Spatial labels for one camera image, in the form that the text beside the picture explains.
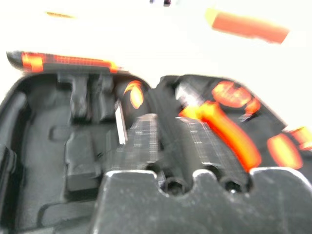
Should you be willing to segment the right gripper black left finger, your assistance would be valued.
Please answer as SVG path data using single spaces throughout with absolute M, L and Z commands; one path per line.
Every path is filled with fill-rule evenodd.
M 127 135 L 127 142 L 107 157 L 107 171 L 144 170 L 160 159 L 157 114 L 138 117 Z

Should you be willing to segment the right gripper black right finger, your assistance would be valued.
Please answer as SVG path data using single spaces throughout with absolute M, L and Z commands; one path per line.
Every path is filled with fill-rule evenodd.
M 232 150 L 206 123 L 188 117 L 176 120 L 191 135 L 202 168 L 212 171 L 216 178 L 248 177 Z

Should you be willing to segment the black plastic tool case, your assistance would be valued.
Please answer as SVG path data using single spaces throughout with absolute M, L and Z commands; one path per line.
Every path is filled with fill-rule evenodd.
M 164 76 L 152 88 L 111 61 L 14 51 L 24 72 L 0 103 L 0 234 L 312 234 L 312 151 L 254 93 L 228 78 Z M 127 84 L 141 82 L 135 109 Z M 262 162 L 247 178 L 216 178 L 200 166 L 191 135 L 176 120 L 176 88 L 204 100 L 233 81 L 261 103 L 253 115 L 221 109 L 252 140 Z M 157 114 L 160 159 L 144 170 L 106 170 L 119 143 L 115 103 L 126 130 Z M 303 167 L 278 166 L 267 147 L 280 133 Z

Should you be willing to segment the silver metal blade tool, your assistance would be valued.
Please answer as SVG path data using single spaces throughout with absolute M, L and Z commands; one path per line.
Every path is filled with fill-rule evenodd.
M 124 121 L 122 105 L 119 99 L 115 103 L 115 117 L 116 117 L 119 143 L 123 145 L 127 142 L 128 137 L 127 137 L 127 130 L 126 130 L 126 125 Z

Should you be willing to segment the round orange tape measure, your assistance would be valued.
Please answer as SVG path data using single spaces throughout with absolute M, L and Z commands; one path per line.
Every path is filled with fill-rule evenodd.
M 221 81 L 212 89 L 215 101 L 227 109 L 243 111 L 245 114 L 253 115 L 261 108 L 261 103 L 245 87 L 233 81 Z

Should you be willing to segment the red orange foam brick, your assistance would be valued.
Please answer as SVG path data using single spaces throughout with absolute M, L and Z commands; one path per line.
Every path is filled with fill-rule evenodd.
M 213 30 L 269 43 L 282 44 L 290 32 L 288 28 L 268 21 L 215 8 L 207 8 L 204 16 Z

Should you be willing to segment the orange handled pliers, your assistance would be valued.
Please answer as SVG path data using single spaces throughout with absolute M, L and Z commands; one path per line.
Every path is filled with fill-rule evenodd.
M 245 171 L 259 166 L 261 154 L 250 137 L 235 124 L 216 101 L 204 100 L 191 86 L 179 85 L 175 98 L 182 104 L 180 116 L 205 122 L 232 150 Z

